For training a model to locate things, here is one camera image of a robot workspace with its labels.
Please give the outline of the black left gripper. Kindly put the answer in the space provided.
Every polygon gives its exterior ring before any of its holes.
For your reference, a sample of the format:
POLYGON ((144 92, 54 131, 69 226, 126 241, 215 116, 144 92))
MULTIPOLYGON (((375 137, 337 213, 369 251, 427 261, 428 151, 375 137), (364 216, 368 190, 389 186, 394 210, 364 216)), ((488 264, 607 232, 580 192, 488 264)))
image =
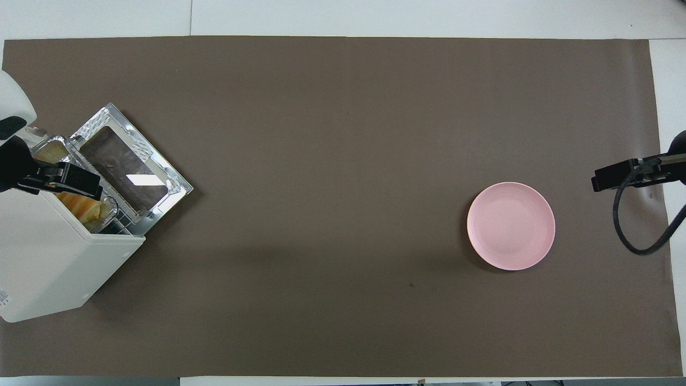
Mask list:
POLYGON ((54 164, 37 161, 36 164, 38 181, 22 181, 34 174, 34 159, 24 140, 16 136, 8 139, 1 146, 1 192, 16 187, 31 195, 40 191, 67 192, 96 201, 101 199, 103 187, 98 174, 64 161, 54 164))

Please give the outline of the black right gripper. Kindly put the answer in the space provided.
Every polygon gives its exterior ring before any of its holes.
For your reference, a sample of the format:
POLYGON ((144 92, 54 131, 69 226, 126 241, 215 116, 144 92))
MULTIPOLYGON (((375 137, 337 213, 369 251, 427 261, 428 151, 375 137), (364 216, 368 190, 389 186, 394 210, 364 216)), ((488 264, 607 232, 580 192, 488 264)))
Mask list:
MULTIPOLYGON (((680 132, 670 144, 670 155, 682 155, 683 161, 676 164, 676 176, 685 185, 685 137, 686 131, 680 132)), ((632 173, 637 166, 642 167, 639 173, 639 185, 660 185, 673 181, 669 171, 662 171, 661 166, 645 166, 654 159, 666 157, 667 153, 657 154, 639 159, 632 158, 596 169, 591 176, 591 186, 594 192, 615 190, 632 173)))

